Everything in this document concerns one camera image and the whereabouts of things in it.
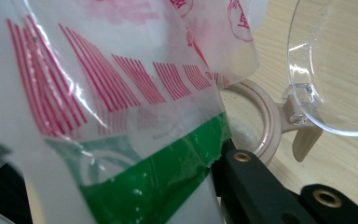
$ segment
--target clear plastic container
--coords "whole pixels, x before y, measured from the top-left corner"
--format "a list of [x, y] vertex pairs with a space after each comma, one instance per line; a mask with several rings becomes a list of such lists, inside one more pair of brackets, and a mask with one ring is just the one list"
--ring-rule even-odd
[[358, 136], [358, 1], [298, 1], [288, 70], [308, 119], [328, 132]]

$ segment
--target plastic bag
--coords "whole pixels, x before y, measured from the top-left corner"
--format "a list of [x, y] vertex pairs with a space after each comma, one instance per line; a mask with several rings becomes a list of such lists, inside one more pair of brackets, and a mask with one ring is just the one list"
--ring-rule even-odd
[[[226, 2], [211, 1], [226, 13], [211, 21], [227, 16]], [[181, 18], [185, 3], [197, 9], [173, 0], [0, 1], [0, 141], [47, 223], [163, 223], [201, 186], [211, 190], [209, 167], [229, 138], [216, 84], [239, 74], [208, 67], [209, 45]]]

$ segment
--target wooden table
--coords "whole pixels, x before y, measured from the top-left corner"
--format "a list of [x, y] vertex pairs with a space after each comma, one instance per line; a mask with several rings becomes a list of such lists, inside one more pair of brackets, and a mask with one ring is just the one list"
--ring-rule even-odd
[[[281, 102], [288, 86], [286, 43], [297, 0], [269, 0], [265, 22], [254, 31], [260, 67], [249, 79]], [[338, 189], [358, 203], [358, 137], [324, 132], [303, 162], [292, 155], [294, 133], [282, 136], [270, 171], [290, 190], [299, 193], [309, 184]]]

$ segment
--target green stripe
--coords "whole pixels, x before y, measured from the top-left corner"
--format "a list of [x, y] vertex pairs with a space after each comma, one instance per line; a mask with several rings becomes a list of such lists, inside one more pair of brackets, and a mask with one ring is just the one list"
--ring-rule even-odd
[[98, 223], [165, 223], [209, 174], [229, 135], [222, 113], [110, 180], [79, 188]]

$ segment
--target brass rivet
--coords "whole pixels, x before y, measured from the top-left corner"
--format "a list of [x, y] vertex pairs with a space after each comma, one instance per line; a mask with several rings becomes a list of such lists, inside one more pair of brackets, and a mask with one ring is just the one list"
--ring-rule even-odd
[[342, 201], [336, 194], [324, 189], [316, 189], [313, 191], [313, 197], [316, 201], [328, 207], [339, 208], [342, 206]]
[[249, 161], [251, 157], [243, 152], [237, 152], [234, 154], [234, 159], [237, 161]]

